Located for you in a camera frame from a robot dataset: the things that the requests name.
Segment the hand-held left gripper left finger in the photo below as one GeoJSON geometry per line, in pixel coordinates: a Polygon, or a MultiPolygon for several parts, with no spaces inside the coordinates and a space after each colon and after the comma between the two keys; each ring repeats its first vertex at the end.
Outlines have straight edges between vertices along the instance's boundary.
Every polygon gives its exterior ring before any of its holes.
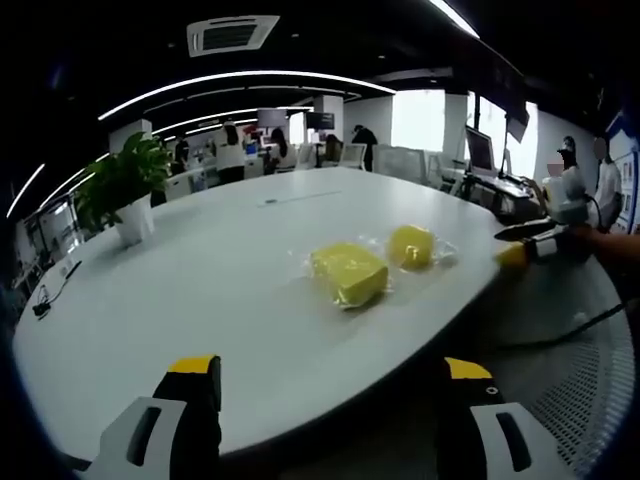
{"type": "Polygon", "coordinates": [[[87,479],[216,479],[221,361],[172,364],[150,397],[133,401],[101,434],[87,479]]]}

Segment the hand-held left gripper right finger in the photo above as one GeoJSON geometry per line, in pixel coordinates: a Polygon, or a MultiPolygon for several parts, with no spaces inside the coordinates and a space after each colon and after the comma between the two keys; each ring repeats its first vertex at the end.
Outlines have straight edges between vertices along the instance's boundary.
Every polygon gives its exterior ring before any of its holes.
{"type": "Polygon", "coordinates": [[[483,366],[446,357],[438,386],[440,479],[573,479],[554,436],[504,400],[483,366]]]}

